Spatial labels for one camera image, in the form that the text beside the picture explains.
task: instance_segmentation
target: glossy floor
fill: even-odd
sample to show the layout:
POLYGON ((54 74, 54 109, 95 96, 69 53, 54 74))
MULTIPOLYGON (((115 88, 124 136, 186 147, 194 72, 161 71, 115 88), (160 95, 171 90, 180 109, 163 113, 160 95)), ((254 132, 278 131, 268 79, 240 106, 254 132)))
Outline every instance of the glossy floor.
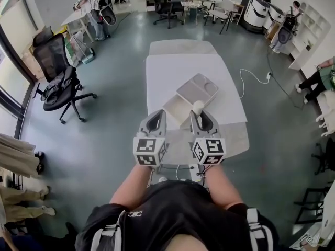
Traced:
MULTIPOLYGON (((132 137, 147 115, 145 60, 151 42, 209 41, 226 63, 239 93, 240 68, 251 70, 265 81, 269 42, 264 36, 235 24, 219 35, 220 23, 203 26, 202 19, 198 25, 194 20, 188 20, 185 26, 174 22, 168 30, 164 21, 152 24, 157 18, 155 12, 130 14, 117 30, 117 26, 111 27, 110 39, 93 45, 96 59, 77 68, 85 86, 82 93, 98 94, 97 100, 87 98, 77 103, 87 123, 79 122, 70 108, 64 117, 67 123, 62 125, 62 109, 43 111, 39 96, 30 102, 22 139, 35 144, 47 157, 44 175, 24 179, 24 185, 32 189, 41 185, 51 187, 45 204, 54 207, 57 214, 40 218, 47 234, 64 235, 66 221, 81 229, 92 208, 108 203, 134 166, 132 137)), ((303 96, 294 90, 294 84, 301 82, 299 73, 288 69, 287 56, 271 52, 269 58, 276 79, 301 106, 303 96)), ((330 177, 326 173, 315 177, 317 161, 310 157, 322 133, 315 123, 316 108, 313 104, 303 110, 293 107, 273 79, 268 85, 259 84, 248 73, 243 74, 243 79, 242 103, 248 119, 250 148, 227 159, 222 166, 245 203, 271 219, 284 242, 291 241, 298 213, 293 201, 301 200, 307 187, 323 187, 330 177)), ((165 169, 163 173, 175 178, 174 170, 165 169)), ((181 170, 179 175, 189 177, 187 170, 181 170)))

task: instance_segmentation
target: white shoe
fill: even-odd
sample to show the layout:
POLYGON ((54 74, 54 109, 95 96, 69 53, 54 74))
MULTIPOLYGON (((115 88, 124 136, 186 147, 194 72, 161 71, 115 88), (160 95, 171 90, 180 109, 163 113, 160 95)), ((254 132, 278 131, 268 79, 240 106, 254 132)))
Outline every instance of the white shoe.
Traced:
POLYGON ((167 181, 167 180, 168 180, 168 178, 166 178, 166 177, 160 177, 159 180, 158 180, 158 183, 164 182, 164 181, 167 181))
POLYGON ((43 201, 45 196, 49 194, 49 187, 46 186, 45 189, 40 191, 40 193, 41 193, 41 200, 43 201))
POLYGON ((299 87, 300 84, 295 84, 294 87, 298 93, 301 93, 303 90, 299 87))
POLYGON ((54 208, 46 207, 46 206, 42 206, 41 208, 43 209, 44 214, 47 214, 47 215, 56 215, 56 211, 54 210, 54 208))

